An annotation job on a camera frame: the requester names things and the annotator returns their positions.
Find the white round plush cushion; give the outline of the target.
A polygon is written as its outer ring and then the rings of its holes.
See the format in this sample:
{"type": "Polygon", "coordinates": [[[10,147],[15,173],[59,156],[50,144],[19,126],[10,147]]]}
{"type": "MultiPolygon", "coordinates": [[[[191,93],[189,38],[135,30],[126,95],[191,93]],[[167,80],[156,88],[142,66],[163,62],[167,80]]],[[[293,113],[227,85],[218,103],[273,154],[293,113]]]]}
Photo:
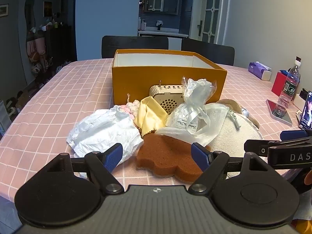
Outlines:
{"type": "Polygon", "coordinates": [[[223,126],[216,138],[209,143],[209,148],[212,152],[225,152],[230,157],[243,157],[244,143],[249,139],[262,138],[260,130],[248,118],[229,108],[223,126]]]}

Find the white plastic bag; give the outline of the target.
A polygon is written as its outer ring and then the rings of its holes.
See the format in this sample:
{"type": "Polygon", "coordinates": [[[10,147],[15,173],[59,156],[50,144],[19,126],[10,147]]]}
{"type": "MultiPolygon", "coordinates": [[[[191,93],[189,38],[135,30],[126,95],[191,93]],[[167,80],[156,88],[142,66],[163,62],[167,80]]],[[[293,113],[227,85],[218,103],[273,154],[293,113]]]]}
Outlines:
{"type": "Polygon", "coordinates": [[[135,154],[144,140],[131,115],[115,105],[110,109],[99,109],[81,120],[69,132],[67,143],[77,157],[93,151],[104,153],[120,143],[123,147],[120,163],[123,163],[135,154]]]}

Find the brown bear-shaped sponge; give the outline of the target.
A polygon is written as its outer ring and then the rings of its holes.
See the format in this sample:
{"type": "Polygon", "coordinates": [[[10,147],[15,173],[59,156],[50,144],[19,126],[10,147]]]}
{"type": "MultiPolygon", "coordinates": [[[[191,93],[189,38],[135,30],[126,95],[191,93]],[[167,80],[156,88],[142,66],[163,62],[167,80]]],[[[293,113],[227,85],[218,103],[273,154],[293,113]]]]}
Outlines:
{"type": "Polygon", "coordinates": [[[159,177],[193,183],[203,173],[191,157],[191,145],[173,137],[149,133],[137,153],[137,168],[159,177]]]}

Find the clear organza gift bag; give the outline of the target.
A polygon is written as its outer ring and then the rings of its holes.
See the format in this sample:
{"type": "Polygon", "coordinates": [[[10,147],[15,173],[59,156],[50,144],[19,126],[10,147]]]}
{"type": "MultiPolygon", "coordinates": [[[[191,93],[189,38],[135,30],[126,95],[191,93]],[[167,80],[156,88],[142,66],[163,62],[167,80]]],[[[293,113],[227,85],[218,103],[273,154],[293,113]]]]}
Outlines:
{"type": "Polygon", "coordinates": [[[207,79],[182,79],[183,103],[174,109],[166,125],[156,134],[169,136],[183,142],[207,146],[215,137],[211,132],[211,119],[206,102],[216,91],[216,82],[207,79]]]}

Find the pink fluffy item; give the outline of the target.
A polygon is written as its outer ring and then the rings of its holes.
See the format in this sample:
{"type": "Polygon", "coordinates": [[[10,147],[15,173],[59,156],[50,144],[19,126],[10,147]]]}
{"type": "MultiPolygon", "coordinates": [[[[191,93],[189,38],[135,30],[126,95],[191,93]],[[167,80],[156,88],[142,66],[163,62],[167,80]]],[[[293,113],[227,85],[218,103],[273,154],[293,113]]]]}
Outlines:
{"type": "Polygon", "coordinates": [[[135,100],[133,102],[130,102],[130,94],[127,94],[127,103],[125,105],[120,106],[120,111],[123,113],[129,114],[130,118],[132,120],[135,120],[135,117],[137,116],[139,112],[139,106],[140,102],[138,100],[135,100]]]}

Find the yellow cloth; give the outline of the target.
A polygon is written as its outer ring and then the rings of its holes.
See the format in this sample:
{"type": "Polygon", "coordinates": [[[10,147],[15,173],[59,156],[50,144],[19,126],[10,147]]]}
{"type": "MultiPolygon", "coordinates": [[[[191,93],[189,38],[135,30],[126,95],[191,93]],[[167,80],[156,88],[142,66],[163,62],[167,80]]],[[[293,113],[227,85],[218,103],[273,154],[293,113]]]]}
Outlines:
{"type": "Polygon", "coordinates": [[[135,117],[135,124],[144,136],[166,125],[169,115],[151,96],[140,101],[139,111],[135,117]]]}

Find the silver snack packet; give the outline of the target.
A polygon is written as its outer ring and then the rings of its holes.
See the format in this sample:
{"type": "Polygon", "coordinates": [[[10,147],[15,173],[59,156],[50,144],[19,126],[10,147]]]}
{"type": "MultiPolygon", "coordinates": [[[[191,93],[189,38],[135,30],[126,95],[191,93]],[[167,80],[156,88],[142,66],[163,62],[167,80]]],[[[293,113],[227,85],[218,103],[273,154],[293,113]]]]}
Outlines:
{"type": "Polygon", "coordinates": [[[244,115],[245,117],[249,118],[250,117],[250,113],[247,109],[245,108],[241,108],[241,112],[242,112],[242,115],[244,115]]]}

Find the brown plush toy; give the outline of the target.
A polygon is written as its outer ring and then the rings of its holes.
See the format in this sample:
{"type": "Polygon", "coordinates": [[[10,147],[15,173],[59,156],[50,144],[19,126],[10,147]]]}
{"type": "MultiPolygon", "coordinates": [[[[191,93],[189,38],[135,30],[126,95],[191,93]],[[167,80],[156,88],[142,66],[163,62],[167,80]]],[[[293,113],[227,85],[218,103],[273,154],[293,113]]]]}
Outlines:
{"type": "MultiPolygon", "coordinates": [[[[235,113],[239,113],[242,115],[242,112],[241,112],[242,106],[240,106],[239,103],[237,103],[236,101],[234,101],[232,99],[221,99],[217,103],[224,104],[224,105],[228,106],[235,113]]],[[[260,124],[255,118],[253,118],[250,115],[250,117],[248,119],[254,124],[254,126],[256,126],[258,129],[260,128],[260,124]]]]}

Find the small mirror on table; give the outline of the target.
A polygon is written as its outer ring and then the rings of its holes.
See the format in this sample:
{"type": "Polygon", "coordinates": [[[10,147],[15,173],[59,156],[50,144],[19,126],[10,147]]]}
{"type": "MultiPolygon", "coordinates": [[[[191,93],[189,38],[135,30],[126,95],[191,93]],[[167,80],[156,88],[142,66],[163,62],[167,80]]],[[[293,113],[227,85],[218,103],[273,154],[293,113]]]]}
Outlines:
{"type": "Polygon", "coordinates": [[[277,104],[269,99],[266,100],[266,104],[272,119],[275,119],[285,125],[292,126],[293,123],[286,110],[280,110],[277,104]]]}

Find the perforated wooden speaker box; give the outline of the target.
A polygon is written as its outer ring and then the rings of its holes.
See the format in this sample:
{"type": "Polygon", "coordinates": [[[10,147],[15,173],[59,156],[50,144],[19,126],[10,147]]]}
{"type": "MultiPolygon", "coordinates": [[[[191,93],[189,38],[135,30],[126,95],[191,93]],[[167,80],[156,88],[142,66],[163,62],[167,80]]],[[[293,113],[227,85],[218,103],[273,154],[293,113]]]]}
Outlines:
{"type": "Polygon", "coordinates": [[[184,102],[182,85],[162,85],[161,81],[150,88],[149,96],[153,97],[168,115],[184,102]]]}

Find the right black chair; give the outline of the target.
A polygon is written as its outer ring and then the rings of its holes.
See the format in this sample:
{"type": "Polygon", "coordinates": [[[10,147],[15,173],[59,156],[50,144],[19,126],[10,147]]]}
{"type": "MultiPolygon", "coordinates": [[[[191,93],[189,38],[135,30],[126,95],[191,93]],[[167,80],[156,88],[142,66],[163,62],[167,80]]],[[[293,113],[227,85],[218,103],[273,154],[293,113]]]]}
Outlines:
{"type": "Polygon", "coordinates": [[[181,41],[181,50],[195,52],[216,64],[234,66],[235,49],[233,47],[184,37],[181,41]]]}

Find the black chair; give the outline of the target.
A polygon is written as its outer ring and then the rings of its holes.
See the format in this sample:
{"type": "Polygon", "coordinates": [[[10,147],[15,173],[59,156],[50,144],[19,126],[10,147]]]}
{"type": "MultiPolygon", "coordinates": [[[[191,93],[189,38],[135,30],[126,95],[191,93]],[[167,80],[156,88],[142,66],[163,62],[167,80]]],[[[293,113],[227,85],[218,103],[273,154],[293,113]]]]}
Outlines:
{"type": "Polygon", "coordinates": [[[110,36],[102,37],[103,59],[113,58],[117,49],[162,49],[168,50],[166,36],[110,36]]]}
{"type": "Polygon", "coordinates": [[[184,37],[181,41],[181,50],[195,52],[216,64],[234,66],[235,49],[233,47],[184,37]]]}

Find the left black chair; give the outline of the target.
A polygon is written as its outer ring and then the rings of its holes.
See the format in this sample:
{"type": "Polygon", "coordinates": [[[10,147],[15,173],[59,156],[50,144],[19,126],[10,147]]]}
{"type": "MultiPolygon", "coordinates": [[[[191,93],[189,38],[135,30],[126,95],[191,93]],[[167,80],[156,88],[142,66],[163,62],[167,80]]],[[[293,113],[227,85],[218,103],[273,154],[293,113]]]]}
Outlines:
{"type": "Polygon", "coordinates": [[[103,59],[113,58],[117,49],[162,49],[168,50],[166,36],[110,36],[102,37],[103,59]]]}

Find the dark cluttered shelf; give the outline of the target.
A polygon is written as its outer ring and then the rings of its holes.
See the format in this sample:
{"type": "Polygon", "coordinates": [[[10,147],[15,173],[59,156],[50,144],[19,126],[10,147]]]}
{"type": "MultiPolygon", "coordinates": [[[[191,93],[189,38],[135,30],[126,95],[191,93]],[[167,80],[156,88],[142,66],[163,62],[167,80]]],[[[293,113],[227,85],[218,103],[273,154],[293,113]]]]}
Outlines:
{"type": "Polygon", "coordinates": [[[43,2],[44,22],[35,26],[34,0],[24,6],[27,24],[26,52],[34,75],[34,82],[42,88],[64,66],[77,60],[74,30],[66,22],[65,0],[58,0],[56,8],[43,2]]]}

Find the small framed wall picture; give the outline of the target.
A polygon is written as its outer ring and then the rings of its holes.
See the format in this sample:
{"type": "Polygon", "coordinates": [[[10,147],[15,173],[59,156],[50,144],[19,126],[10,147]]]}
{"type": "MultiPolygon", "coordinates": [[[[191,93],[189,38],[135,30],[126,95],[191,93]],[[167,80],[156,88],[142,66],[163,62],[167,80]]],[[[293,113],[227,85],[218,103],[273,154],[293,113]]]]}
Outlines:
{"type": "Polygon", "coordinates": [[[0,17],[8,16],[9,4],[0,5],[0,17]]]}

